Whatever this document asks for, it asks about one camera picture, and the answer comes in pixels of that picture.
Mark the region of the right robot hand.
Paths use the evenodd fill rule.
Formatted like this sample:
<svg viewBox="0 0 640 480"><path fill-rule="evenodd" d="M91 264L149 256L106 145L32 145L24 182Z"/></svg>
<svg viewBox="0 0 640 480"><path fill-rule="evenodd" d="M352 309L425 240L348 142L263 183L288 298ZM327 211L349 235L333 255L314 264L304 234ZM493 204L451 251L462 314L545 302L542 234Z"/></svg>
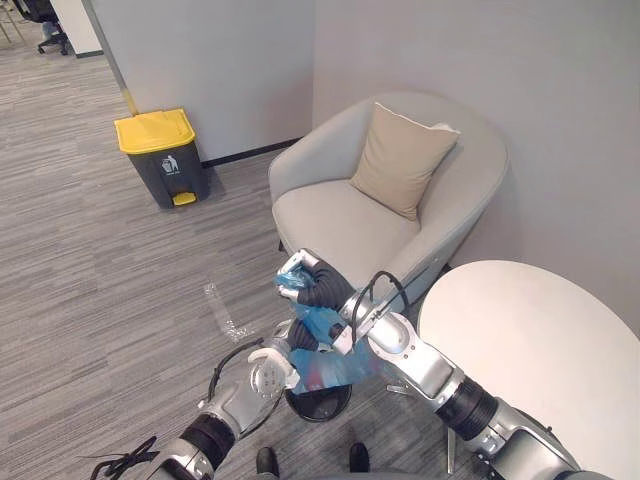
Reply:
<svg viewBox="0 0 640 480"><path fill-rule="evenodd" d="M347 279L327 261L306 248L292 254L277 271L276 279L280 280L283 276L299 269L311 276L312 284L293 287L277 283L277 293L294 305L330 309L345 320L344 307L356 292Z"/></svg>

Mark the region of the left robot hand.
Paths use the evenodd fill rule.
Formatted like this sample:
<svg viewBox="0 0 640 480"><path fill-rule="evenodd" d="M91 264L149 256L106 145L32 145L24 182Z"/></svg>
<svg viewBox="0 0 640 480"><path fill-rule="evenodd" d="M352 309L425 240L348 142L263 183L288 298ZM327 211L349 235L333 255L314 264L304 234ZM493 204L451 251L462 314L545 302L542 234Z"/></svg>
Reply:
<svg viewBox="0 0 640 480"><path fill-rule="evenodd" d="M297 349L319 353L331 352L331 347L317 340L298 319L289 319L277 324L272 338L274 342L284 345L289 352Z"/></svg>

